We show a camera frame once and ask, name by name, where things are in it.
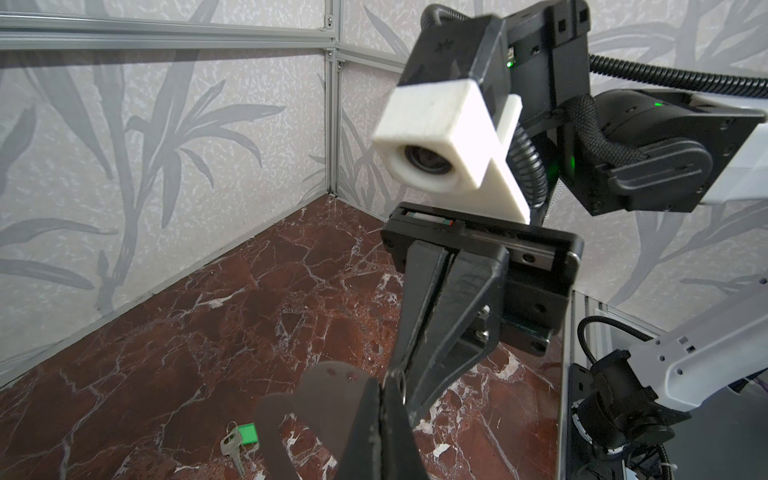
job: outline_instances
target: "wallpaper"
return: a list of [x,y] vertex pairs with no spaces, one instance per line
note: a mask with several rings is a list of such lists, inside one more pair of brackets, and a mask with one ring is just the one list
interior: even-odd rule
[[371,142],[399,74],[346,62],[341,78],[341,198],[383,218],[401,201],[426,203],[426,194],[392,179]]
[[[209,21],[208,7],[190,20]],[[2,61],[0,361],[67,338],[325,190],[322,55]]]
[[212,23],[285,28],[324,26],[325,0],[0,0],[0,12],[187,22],[200,3],[219,4]]
[[[407,58],[419,35],[421,12],[429,3],[346,2],[343,40]],[[535,2],[441,3],[468,15],[495,12],[503,16]],[[599,0],[589,5],[591,53],[716,73],[768,74],[768,2]],[[380,71],[375,76],[380,79],[378,84],[368,76],[345,72],[342,103],[376,103],[385,92],[373,85],[381,85],[389,77],[390,88],[396,83],[396,76],[390,73]],[[630,82],[592,76],[593,94],[631,86]],[[379,164],[374,158],[371,165],[376,168]],[[359,166],[359,170],[365,169],[365,164]],[[364,185],[358,177],[349,181],[353,180],[357,183],[349,189]],[[354,201],[361,205],[362,200]],[[377,213],[389,213],[381,207],[377,210],[376,205],[382,204],[374,202]],[[585,239],[577,290],[663,329],[679,325],[744,285],[768,276],[768,201],[701,206],[691,214],[616,212],[593,218],[566,190],[551,208],[545,226],[575,232]]]

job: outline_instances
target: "camera lens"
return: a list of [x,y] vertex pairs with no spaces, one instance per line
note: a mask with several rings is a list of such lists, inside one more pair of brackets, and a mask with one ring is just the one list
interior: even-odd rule
[[406,147],[406,158],[416,168],[425,171],[428,174],[447,174],[452,169],[452,165],[449,161],[423,147],[408,145]]

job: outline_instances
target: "red marble floor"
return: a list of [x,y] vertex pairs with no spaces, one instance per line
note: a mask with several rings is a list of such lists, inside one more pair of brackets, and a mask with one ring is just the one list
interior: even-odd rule
[[[402,278],[382,222],[323,197],[0,390],[0,478],[237,478],[218,442],[315,362],[382,377]],[[434,478],[554,478],[561,341],[499,346],[416,428]],[[336,461],[291,419],[304,480]],[[270,478],[257,446],[247,478]]]

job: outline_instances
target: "key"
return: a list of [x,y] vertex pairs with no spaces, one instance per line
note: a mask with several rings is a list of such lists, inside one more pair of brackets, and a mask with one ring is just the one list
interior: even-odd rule
[[226,455],[232,459],[232,462],[235,464],[235,470],[237,470],[237,474],[241,478],[245,476],[245,465],[243,465],[243,459],[240,458],[240,445],[242,444],[243,436],[237,428],[229,432],[227,436],[219,442],[221,455]]

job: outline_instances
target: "green key tag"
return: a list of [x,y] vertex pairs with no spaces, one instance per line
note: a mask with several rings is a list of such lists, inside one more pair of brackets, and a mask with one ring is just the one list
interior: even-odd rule
[[243,445],[249,445],[259,441],[259,436],[256,434],[256,426],[253,423],[238,425],[237,429],[240,430],[240,435],[243,437]]

